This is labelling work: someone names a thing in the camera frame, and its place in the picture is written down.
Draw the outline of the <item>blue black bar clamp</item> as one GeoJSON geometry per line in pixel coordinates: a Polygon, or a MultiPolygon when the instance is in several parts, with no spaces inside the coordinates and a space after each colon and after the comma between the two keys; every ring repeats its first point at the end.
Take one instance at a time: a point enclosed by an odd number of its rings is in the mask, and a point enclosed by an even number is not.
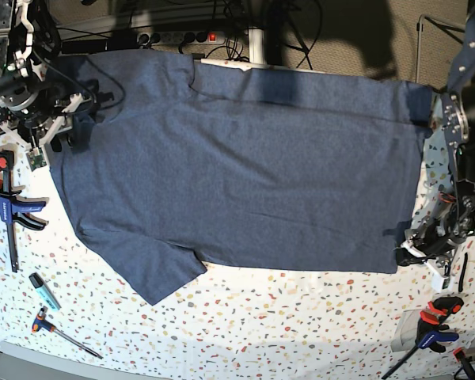
{"type": "Polygon", "coordinates": [[[17,273],[19,269],[16,246],[15,224],[26,229],[41,231],[47,223],[31,216],[40,212],[47,205],[45,201],[20,200],[17,196],[20,190],[13,190],[14,152],[3,150],[0,152],[0,219],[6,225],[7,241],[11,270],[17,273]]]}

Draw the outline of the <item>clear plastic bag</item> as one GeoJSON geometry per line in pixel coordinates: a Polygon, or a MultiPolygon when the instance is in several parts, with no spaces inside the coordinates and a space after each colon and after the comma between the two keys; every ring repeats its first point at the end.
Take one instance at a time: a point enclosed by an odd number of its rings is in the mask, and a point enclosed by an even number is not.
{"type": "Polygon", "coordinates": [[[414,347],[419,319],[420,310],[408,310],[402,313],[391,340],[392,352],[406,352],[414,347]]]}

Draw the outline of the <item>white power strip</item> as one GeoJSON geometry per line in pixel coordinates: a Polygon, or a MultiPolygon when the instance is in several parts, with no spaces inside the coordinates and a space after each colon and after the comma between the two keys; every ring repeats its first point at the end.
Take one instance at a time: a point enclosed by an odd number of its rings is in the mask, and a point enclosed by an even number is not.
{"type": "Polygon", "coordinates": [[[224,32],[216,31],[172,31],[172,32],[148,32],[141,33],[137,42],[139,45],[178,45],[178,44],[224,44],[226,36],[224,32]]]}

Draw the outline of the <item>teal highlighter marker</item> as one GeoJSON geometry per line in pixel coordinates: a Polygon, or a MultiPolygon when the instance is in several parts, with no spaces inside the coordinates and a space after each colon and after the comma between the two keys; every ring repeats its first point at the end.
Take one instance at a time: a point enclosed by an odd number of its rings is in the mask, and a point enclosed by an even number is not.
{"type": "Polygon", "coordinates": [[[38,273],[34,272],[28,278],[37,294],[50,309],[55,311],[61,310],[58,300],[38,273]]]}

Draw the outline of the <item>terrazzo patterned tablecloth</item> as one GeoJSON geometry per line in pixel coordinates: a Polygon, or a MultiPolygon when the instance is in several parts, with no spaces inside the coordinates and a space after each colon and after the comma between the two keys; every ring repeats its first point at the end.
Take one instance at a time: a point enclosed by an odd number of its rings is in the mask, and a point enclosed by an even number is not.
{"type": "Polygon", "coordinates": [[[435,297],[395,245],[447,189],[434,92],[159,51],[59,66],[104,98],[31,171],[41,231],[0,219],[0,345],[171,379],[376,379],[435,297]],[[38,273],[61,310],[29,280],[38,273]],[[58,329],[32,333],[42,306],[58,329]]]}

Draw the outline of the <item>orange handled T screwdriver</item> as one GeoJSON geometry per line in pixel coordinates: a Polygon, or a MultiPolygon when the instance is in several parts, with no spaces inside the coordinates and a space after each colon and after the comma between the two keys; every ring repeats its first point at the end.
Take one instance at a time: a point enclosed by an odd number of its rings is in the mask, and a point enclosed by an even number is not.
{"type": "Polygon", "coordinates": [[[103,359],[103,356],[93,349],[85,346],[83,343],[80,343],[76,341],[74,338],[68,336],[66,333],[58,329],[55,325],[53,325],[48,319],[47,319],[47,311],[48,308],[46,306],[42,306],[39,310],[39,312],[36,314],[35,319],[32,323],[32,333],[38,333],[41,330],[45,330],[49,333],[54,333],[55,335],[60,336],[64,340],[68,341],[69,343],[73,344],[75,347],[83,350],[85,353],[90,354],[91,356],[98,358],[98,359],[103,359]]]}

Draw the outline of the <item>white table leg post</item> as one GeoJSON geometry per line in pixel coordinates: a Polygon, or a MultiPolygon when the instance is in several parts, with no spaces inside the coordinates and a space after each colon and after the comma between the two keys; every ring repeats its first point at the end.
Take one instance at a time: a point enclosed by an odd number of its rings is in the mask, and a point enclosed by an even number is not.
{"type": "Polygon", "coordinates": [[[264,49],[264,31],[260,28],[248,29],[249,61],[254,64],[266,63],[264,49]]]}

